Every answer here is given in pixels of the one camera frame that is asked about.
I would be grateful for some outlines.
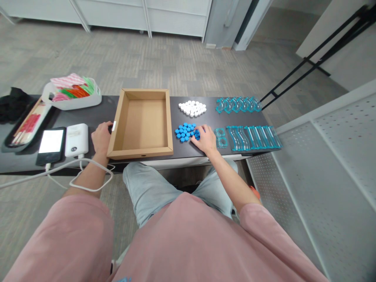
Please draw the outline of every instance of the cardboard box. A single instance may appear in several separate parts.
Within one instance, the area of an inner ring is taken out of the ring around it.
[[[168,89],[122,89],[112,129],[111,159],[172,155]]]

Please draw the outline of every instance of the black cloth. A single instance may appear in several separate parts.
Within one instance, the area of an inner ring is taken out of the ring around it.
[[[18,120],[29,102],[28,94],[19,88],[12,87],[8,96],[0,97],[0,123]]]

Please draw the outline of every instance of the hand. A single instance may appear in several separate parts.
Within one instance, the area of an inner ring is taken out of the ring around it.
[[[107,156],[108,145],[110,144],[111,134],[108,132],[108,127],[113,125],[111,121],[101,123],[97,129],[91,134],[93,140],[94,150],[97,154]]]
[[[193,135],[191,141],[198,149],[203,151],[207,156],[217,151],[216,137],[210,126],[203,125],[197,126],[200,132],[200,140],[197,141],[196,137]]]

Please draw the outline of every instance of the pink sleeve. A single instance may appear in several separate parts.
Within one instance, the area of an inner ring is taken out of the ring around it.
[[[305,281],[328,281],[266,208],[259,204],[247,204],[241,209],[239,216],[240,225],[253,238]]]
[[[4,281],[105,281],[113,232],[109,209],[99,199],[64,197],[52,206]]]

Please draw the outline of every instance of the phone screen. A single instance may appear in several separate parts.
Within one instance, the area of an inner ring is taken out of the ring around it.
[[[45,130],[40,143],[39,153],[60,152],[64,130]]]

